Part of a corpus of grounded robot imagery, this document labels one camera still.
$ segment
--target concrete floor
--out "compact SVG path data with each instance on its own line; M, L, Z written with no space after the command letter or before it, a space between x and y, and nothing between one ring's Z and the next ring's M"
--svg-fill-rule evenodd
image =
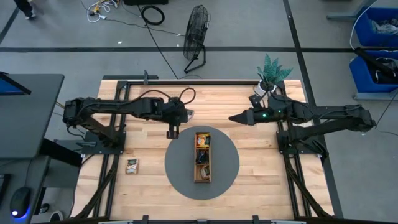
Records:
M83 0L86 6L94 1ZM36 0L44 14L36 21L26 21L19 13L4 40L0 43L0 70L8 73L62 73L65 81L58 98L66 101L78 96L96 96L103 75L140 75L146 69L161 79L174 78L158 52L49 52L61 47L154 47L145 29L110 21L90 24L85 9L78 1ZM352 22L328 21L328 12L354 9L358 1L289 0L298 39L302 47L347 48ZM184 34L192 8L203 4L211 13L205 45L208 47L294 47L292 34L282 0L170 0L159 6L165 22L156 28ZM379 7L398 7L398 1L379 0ZM136 7L126 6L137 13ZM0 8L0 30L8 22L15 5L5 1ZM140 18L123 8L107 14L118 19L143 25ZM156 17L148 12L148 17ZM183 45L183 38L154 32L161 47ZM354 45L358 45L356 36ZM26 47L47 52L4 52ZM265 51L211 51L207 64L193 74L203 78L257 79L256 66L262 65ZM290 79L302 79L294 52L267 52L279 57L281 64L293 67ZM182 52L164 52L179 77L187 61ZM308 76L317 105L361 103L378 120L386 101L354 101L356 93L349 63L352 53L304 53ZM378 129L397 132L393 103ZM46 137L75 139L67 134L61 117L53 115ZM340 203L345 218L398 222L398 138L372 130L365 135L342 131L325 136L335 175ZM68 215L73 189L49 189L45 201L52 210ZM42 222L43 214L34 218Z

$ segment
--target black floor line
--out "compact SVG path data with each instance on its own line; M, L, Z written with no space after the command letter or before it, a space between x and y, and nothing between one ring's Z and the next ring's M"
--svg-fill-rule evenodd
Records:
M183 52L183 47L161 47L162 52ZM354 53L351 48L302 47L301 53ZM365 50L398 50L398 48L364 48ZM296 47L207 47L207 52L290 52ZM64 52L158 52L156 47L0 47L9 53L64 53Z
M19 9L16 7L14 9L14 12L11 14L10 18L8 19L6 26L1 31L1 33L0 33L0 44L4 40L4 38L6 37L8 31L9 31L11 25L12 25L12 23L14 22L15 18L18 15L18 12L19 12Z
M183 52L183 47L161 47L162 52ZM295 52L294 47L206 47L207 52ZM0 47L0 52L158 52L157 47Z
M308 76L307 66L305 65L305 60L303 56L303 50L300 45L299 35L297 34L297 29L294 24L294 18L292 14L292 10L290 8L289 0L284 0L284 7L286 11L287 20L289 22L290 31L292 33L294 47L296 49L298 65L300 66L300 71L302 74L303 82L304 82L304 90L307 94L307 99L310 104L316 105L315 98L313 95L310 77ZM319 136L321 142L326 146L325 138L323 136ZM328 190L331 198L331 203L333 206L334 215L339 218L343 218L343 211L341 209L340 199L338 198L338 192L335 182L335 177L333 175L331 164L329 159L323 161L323 167L325 172L325 178L328 185Z

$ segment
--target blue storage crate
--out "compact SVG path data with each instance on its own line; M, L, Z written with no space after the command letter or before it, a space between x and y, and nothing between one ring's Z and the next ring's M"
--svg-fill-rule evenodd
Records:
M371 20L376 22L398 17L398 9L370 8L356 23L355 31L359 42L369 47L398 47L398 35L378 34L372 28Z
M367 50L375 58L385 57L398 59L398 52ZM374 83L366 62L361 57L356 57L349 65L358 93L389 93L398 88L398 84Z

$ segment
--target computer monitor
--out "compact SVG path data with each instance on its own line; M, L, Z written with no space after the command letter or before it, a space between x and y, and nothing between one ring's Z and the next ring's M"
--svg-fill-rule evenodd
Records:
M0 96L9 95L30 95L31 91L15 82L7 76L8 74L0 72Z

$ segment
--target wooden tabletop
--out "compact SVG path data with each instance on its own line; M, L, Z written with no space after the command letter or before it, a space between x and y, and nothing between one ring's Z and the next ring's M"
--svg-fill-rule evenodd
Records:
M98 97L112 100L117 80L103 80ZM286 80L287 96L305 101L300 80ZM178 96L188 86L137 85L131 88L130 100L146 90L157 89L170 96ZM178 193L167 179L164 158L170 140L166 138L168 124L144 121L126 116L127 138L124 154L119 160L111 219L136 219L149 215L151 220L250 220L291 219L292 206L287 185L284 160L279 154L275 132L276 123L244 126L228 120L242 113L251 104L251 85L189 85L196 89L195 100L186 105L194 110L192 120L180 131L192 126L212 126L228 135L239 153L239 173L232 186L221 196L211 200L193 200ZM164 97L159 93L146 96ZM193 94L187 91L182 101ZM109 125L110 115L96 114L95 118ZM128 159L139 159L137 175L126 175ZM328 187L320 159L314 154L300 155L305 183L325 211L333 214ZM75 192L72 216L80 212L94 194L100 176L103 156L93 156L81 168ZM304 215L302 200L296 188L300 214ZM102 200L101 211L104 211Z

